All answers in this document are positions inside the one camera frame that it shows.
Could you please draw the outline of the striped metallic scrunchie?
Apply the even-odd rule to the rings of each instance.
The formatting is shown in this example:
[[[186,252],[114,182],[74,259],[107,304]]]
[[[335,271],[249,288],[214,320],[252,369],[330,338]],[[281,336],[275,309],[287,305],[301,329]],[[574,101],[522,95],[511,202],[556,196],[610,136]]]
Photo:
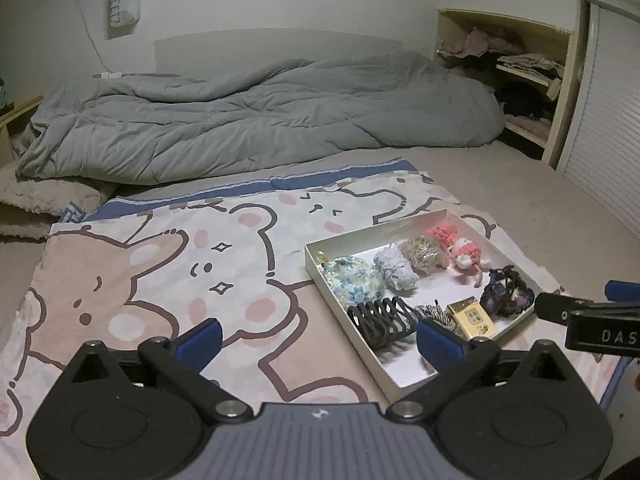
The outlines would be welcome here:
[[[434,304],[417,304],[416,310],[420,314],[422,321],[431,321],[444,330],[448,330],[448,332],[454,334],[454,336],[466,340],[458,323],[448,310],[443,309],[439,305],[438,301],[435,301]]]

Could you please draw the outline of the yellow small card box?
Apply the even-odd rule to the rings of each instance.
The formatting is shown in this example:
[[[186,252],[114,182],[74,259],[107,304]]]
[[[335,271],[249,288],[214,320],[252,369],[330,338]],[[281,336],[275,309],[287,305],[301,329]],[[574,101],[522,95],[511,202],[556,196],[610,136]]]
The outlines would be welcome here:
[[[447,311],[466,340],[476,337],[491,339],[498,334],[494,321],[475,297],[452,302],[448,304]]]

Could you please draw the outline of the black hair claw clip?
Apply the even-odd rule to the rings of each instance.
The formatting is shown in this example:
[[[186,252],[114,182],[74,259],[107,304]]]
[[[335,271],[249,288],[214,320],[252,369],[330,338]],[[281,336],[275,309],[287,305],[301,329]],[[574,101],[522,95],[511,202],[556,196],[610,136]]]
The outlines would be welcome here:
[[[400,297],[360,302],[346,314],[371,350],[396,344],[416,332],[423,314]]]

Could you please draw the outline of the dark brown knitted scrunchie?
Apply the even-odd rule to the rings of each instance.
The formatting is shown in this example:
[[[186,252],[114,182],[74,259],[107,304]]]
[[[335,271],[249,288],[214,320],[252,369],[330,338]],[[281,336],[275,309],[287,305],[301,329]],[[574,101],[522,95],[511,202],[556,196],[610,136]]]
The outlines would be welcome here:
[[[489,282],[485,286],[480,305],[491,316],[510,318],[533,307],[535,294],[514,265],[489,271]]]

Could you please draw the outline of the bag of rubber bands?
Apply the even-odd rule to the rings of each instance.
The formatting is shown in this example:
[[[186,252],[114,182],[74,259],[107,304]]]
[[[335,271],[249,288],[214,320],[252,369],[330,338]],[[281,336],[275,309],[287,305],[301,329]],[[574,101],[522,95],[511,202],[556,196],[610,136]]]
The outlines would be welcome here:
[[[413,269],[424,275],[448,268],[449,258],[446,249],[431,235],[420,235],[403,240],[399,250]]]

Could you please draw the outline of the pink crochet doll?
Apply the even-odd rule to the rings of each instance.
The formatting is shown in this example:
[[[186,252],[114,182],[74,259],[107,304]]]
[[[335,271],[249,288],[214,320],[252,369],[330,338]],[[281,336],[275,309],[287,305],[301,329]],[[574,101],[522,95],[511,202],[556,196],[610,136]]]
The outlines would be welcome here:
[[[449,260],[460,272],[475,273],[474,286],[480,288],[484,273],[490,268],[490,262],[483,257],[480,245],[461,235],[458,228],[450,222],[439,223],[431,228],[428,234],[445,249]]]

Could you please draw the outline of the floral silk round pouch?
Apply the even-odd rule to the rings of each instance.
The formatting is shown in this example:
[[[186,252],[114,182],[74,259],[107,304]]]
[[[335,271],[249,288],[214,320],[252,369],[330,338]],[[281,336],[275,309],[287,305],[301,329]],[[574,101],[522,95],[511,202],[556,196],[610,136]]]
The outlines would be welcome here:
[[[359,257],[324,259],[319,269],[343,310],[382,299],[385,294],[386,286],[380,271]]]

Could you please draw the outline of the cartoon bear print blanket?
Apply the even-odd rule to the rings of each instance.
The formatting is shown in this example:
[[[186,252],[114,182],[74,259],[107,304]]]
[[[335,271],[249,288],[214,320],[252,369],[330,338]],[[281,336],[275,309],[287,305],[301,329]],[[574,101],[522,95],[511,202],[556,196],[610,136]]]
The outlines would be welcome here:
[[[309,276],[305,246],[441,209],[478,214],[509,236],[399,160],[56,224],[1,353],[2,456],[23,452],[32,416],[84,342],[134,350],[206,318],[221,324],[222,348],[205,377],[255,408],[392,402]],[[513,240],[505,245],[544,292],[561,291]]]

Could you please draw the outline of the white louvered closet door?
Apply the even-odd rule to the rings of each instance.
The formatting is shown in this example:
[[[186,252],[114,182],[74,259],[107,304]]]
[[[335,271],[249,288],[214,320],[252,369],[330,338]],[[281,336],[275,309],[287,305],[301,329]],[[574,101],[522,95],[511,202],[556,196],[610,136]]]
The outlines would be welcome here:
[[[562,176],[639,234],[639,22],[593,3]]]

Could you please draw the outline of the beige fleece blanket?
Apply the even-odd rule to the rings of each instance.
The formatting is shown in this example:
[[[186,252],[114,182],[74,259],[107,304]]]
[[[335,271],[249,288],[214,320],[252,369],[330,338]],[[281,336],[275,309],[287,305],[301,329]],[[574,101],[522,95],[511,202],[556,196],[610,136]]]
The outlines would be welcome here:
[[[1,235],[42,240],[55,222],[81,222],[114,193],[116,184],[84,178],[19,177],[17,161],[1,168]]]

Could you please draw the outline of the grey quilted duvet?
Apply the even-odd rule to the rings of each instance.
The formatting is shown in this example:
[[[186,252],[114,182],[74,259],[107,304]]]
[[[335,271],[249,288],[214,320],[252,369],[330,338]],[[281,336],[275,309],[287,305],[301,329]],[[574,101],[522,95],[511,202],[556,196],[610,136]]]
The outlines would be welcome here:
[[[204,80],[81,79],[38,107],[16,171],[154,186],[350,150],[477,148],[505,124],[484,84],[416,52],[285,60]]]

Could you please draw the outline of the open wardrobe shelf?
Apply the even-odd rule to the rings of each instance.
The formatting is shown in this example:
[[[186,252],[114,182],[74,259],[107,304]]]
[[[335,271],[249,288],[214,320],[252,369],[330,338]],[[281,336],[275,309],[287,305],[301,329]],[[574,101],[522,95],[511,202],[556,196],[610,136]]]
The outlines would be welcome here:
[[[525,53],[542,53],[563,64],[564,77],[501,65],[498,58],[504,55],[500,54],[443,58],[436,53],[442,44],[465,40],[474,27],[490,36],[518,42]],[[438,10],[436,60],[495,92],[506,116],[499,139],[552,168],[558,166],[574,114],[585,47],[584,38],[577,32],[527,18],[477,10]]]

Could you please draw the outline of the folded beige clothes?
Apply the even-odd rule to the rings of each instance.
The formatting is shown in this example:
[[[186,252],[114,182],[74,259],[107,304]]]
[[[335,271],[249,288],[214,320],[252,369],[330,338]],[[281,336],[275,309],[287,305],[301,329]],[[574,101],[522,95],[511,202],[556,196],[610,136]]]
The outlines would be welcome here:
[[[525,53],[518,55],[505,55],[498,58],[501,65],[516,68],[517,70],[533,70],[538,73],[549,73],[555,78],[564,77],[564,65],[547,58],[542,53]]]

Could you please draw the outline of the wooden bedside shelf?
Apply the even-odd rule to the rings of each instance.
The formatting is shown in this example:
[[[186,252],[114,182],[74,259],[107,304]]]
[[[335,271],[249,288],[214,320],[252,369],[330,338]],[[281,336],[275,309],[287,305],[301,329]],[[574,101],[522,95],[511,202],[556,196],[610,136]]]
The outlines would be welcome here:
[[[42,103],[43,96],[36,96],[20,105],[15,105],[12,110],[1,116],[0,134],[0,164],[6,166],[15,159],[12,139],[24,131],[27,124]]]

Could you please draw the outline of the pink clothes pile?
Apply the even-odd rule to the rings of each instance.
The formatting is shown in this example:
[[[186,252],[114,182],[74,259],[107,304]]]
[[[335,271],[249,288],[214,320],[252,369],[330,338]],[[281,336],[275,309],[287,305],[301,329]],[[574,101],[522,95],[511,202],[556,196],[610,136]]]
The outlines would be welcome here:
[[[484,30],[476,27],[469,32],[465,40],[456,42],[455,44],[442,44],[436,53],[443,58],[480,58],[486,53],[500,55],[520,55],[526,52],[526,49],[516,42],[490,36]]]

